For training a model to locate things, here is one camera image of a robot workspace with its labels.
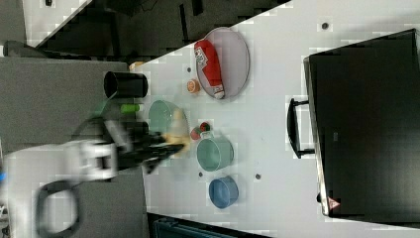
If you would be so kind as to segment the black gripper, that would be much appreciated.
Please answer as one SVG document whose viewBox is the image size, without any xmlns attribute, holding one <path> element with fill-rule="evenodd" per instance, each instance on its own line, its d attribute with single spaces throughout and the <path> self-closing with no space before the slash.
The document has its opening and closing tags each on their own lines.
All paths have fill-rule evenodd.
<svg viewBox="0 0 420 238">
<path fill-rule="evenodd" d="M 123 127 L 129 133 L 133 143 L 133 151 L 117 153 L 117 168 L 119 171 L 136 168 L 143 165 L 150 174 L 160 162 L 180 152 L 183 144 L 170 144 L 161 147 L 151 147 L 166 142 L 161 132 L 150 132 L 147 135 L 133 135 L 130 126 L 133 122 L 124 122 Z"/>
</svg>

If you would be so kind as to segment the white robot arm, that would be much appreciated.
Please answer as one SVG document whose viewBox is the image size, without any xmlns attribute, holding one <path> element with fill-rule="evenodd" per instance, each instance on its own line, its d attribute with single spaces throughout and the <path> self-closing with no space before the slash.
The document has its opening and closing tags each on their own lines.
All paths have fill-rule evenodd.
<svg viewBox="0 0 420 238">
<path fill-rule="evenodd" d="M 153 172 L 186 144 L 170 134 L 100 121 L 102 136 L 15 151 L 4 158 L 4 201 L 12 238 L 70 238 L 83 224 L 78 187 L 145 165 Z"/>
</svg>

